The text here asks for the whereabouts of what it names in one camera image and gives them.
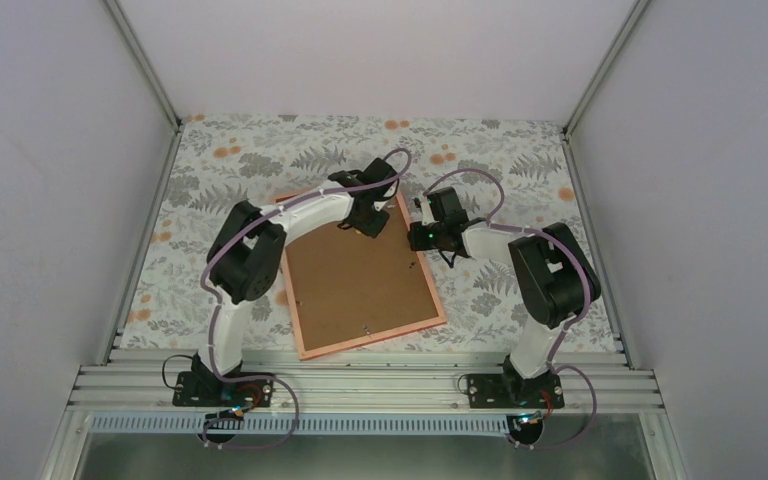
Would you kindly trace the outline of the red picture frame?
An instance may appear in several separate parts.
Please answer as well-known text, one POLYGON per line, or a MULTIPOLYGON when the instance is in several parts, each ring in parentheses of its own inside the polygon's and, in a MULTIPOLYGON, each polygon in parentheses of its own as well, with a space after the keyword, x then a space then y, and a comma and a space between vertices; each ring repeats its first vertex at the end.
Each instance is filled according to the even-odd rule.
POLYGON ((428 262, 408 244, 404 197, 385 211, 375 238, 329 223, 285 248, 281 273, 300 360, 446 324, 428 262))

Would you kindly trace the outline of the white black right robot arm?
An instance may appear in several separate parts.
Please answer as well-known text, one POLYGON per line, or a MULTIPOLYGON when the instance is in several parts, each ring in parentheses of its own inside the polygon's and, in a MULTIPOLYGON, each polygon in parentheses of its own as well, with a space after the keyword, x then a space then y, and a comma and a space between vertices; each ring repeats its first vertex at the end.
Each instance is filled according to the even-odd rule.
POLYGON ((448 265, 462 258, 513 269, 529 316, 520 339, 489 378, 492 392, 515 407, 560 400, 554 358, 571 325, 583 319, 601 285, 570 228, 514 227, 471 218, 451 187, 413 201, 422 217, 409 226, 414 251, 436 251, 448 265))

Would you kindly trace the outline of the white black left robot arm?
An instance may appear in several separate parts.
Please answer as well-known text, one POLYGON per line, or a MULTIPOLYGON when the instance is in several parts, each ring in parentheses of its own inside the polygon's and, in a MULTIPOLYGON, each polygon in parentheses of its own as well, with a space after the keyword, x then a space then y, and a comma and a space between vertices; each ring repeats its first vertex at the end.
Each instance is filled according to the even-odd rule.
POLYGON ((200 278, 216 304, 191 371, 209 402, 223 405, 237 394, 243 329, 235 318, 272 287, 285 247, 330 223, 376 237, 389 219, 384 207, 404 173, 386 157, 376 158, 363 170, 332 173, 288 200, 266 206, 244 200, 232 208, 200 278))

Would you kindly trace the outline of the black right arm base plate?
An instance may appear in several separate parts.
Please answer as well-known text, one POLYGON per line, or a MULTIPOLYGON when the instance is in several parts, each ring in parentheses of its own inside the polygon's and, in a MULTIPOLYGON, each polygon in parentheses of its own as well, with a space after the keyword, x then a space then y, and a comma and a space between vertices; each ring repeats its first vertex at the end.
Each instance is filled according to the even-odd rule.
POLYGON ((559 409, 565 406, 560 377, 551 372, 523 379, 517 374, 467 374, 466 395, 474 409, 559 409))

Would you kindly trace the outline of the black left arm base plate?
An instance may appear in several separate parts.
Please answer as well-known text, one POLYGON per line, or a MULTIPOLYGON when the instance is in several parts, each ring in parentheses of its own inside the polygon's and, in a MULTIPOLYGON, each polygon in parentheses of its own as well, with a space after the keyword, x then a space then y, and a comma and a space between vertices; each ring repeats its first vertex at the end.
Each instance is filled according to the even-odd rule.
POLYGON ((222 383, 216 379, 202 381, 195 373, 181 372, 171 402, 176 407, 269 407, 274 380, 273 376, 256 375, 254 379, 245 382, 222 383))

